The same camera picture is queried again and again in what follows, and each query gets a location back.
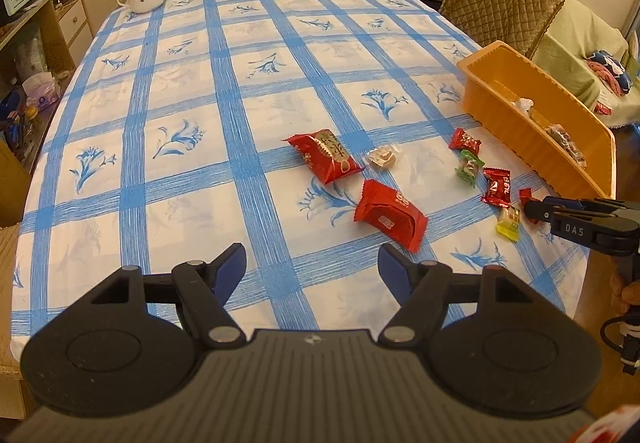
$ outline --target orange plastic basket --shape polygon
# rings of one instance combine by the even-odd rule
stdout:
[[[558,82],[507,44],[496,41],[458,62],[466,74],[463,109],[520,156],[559,195],[616,196],[616,144],[601,121]],[[533,109],[569,133],[587,162],[580,168],[542,129],[511,103]]]

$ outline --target quilted chair cover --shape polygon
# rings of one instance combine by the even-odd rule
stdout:
[[[480,46],[494,40],[531,58],[564,0],[443,0],[440,13]]]

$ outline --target tablecloth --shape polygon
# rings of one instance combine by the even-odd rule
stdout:
[[[14,353],[121,264],[163,273],[230,243],[247,273],[226,305],[256,327],[366,327],[397,311],[376,269],[388,241],[353,211],[365,178],[428,217],[414,261],[477,273],[503,264],[575,312],[586,250],[524,221],[513,243],[498,209],[454,173],[456,127],[487,166],[511,170],[511,196],[551,190],[463,113],[456,62],[478,46],[418,0],[165,0],[113,12],[74,75],[27,201],[14,273]],[[282,140],[328,128],[364,173],[322,185]],[[398,144],[377,172],[364,155]],[[473,311],[452,305],[447,321]],[[150,311],[177,322],[175,308]]]

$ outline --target pink cloth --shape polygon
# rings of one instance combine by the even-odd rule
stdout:
[[[587,61],[587,65],[593,70],[594,73],[603,80],[611,89],[611,92],[616,96],[623,97],[625,94],[622,92],[620,88],[620,84],[613,77],[613,75],[609,72],[609,70],[604,67],[602,64],[598,64],[597,62],[592,62],[591,60]]]

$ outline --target hand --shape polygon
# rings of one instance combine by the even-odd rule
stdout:
[[[611,306],[619,315],[624,315],[629,306],[640,306],[640,282],[626,285],[625,279],[618,272],[611,274]]]

